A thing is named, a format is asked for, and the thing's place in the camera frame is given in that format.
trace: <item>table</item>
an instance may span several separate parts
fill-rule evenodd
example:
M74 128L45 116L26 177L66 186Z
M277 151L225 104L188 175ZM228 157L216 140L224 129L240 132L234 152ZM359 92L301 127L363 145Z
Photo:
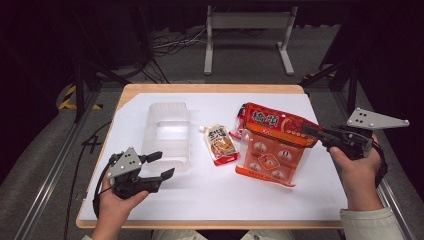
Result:
M139 153L142 121L149 104L181 100L186 100L192 114L190 167L186 172L176 172L162 183L158 193L150 194L137 206L124 228L342 228L339 210L347 206L346 196L331 157L320 143L305 150L308 153L304 154L304 164L295 178L297 186L294 188L238 175L234 170L235 162L219 167L212 163L202 140L203 134L193 129L215 122L231 128L238 108L246 101L270 108L280 107L282 111L316 122L309 99L300 86L232 84L127 85L76 221L80 228L95 226L91 206L93 189L110 154L131 144Z

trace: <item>food packaging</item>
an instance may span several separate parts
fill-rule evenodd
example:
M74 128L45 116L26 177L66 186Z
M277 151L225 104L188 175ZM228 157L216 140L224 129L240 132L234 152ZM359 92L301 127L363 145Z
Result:
M240 154L227 127L214 124L210 127L201 126L199 130L204 133L205 142L215 166L227 164L238 159Z
M294 176L305 148L317 139L302 132L302 124L319 125L294 114L254 103L244 106L240 161L236 172L264 181L294 187Z

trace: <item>person's arm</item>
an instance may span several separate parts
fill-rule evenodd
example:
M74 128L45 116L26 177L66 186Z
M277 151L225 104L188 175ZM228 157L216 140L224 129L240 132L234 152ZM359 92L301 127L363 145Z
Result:
M142 191L131 198L122 200L112 193L107 177L102 181L101 191L104 192L100 194L99 218L91 238L93 240L115 240L118 239L119 231L131 210L142 202L149 193Z
M340 212L346 239L403 239L391 208L385 208L377 195L375 176L381 163L377 151L372 149L367 158L354 161L337 147L330 148L330 153L342 168L348 200L347 209Z

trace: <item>orange snack bag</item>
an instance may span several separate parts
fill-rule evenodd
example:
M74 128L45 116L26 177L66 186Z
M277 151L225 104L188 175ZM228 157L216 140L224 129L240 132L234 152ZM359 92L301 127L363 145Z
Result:
M215 124L211 127L200 127L205 134L205 141L216 166L235 161L239 157L234 141L225 126Z
M302 117L254 103L246 104L245 113L240 149L243 156L236 172L294 187L293 176L305 148L317 142L302 133L302 124L320 127Z

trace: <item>metal rail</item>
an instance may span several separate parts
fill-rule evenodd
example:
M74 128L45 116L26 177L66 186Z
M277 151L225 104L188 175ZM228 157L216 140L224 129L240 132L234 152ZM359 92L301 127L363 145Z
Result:
M97 92L89 93L85 109L91 109L91 106L94 105L98 94L99 93ZM52 165L52 168L50 169L49 174L44 180L44 183L41 185L37 197L35 198L18 232L16 233L16 236L14 238L15 240L29 239L32 232L34 231L34 228L37 225L37 222L40 219L40 216L43 213L43 210L46 207L47 202L49 201L49 198L53 193L53 190L56 187L60 175L62 174L62 171L68 161L68 156L70 150L74 145L75 139L80 133L84 122L87 120L88 113L89 111L85 111L81 116L80 121L72 126L65 140L65 143L62 146L62 149L60 150L55 162Z

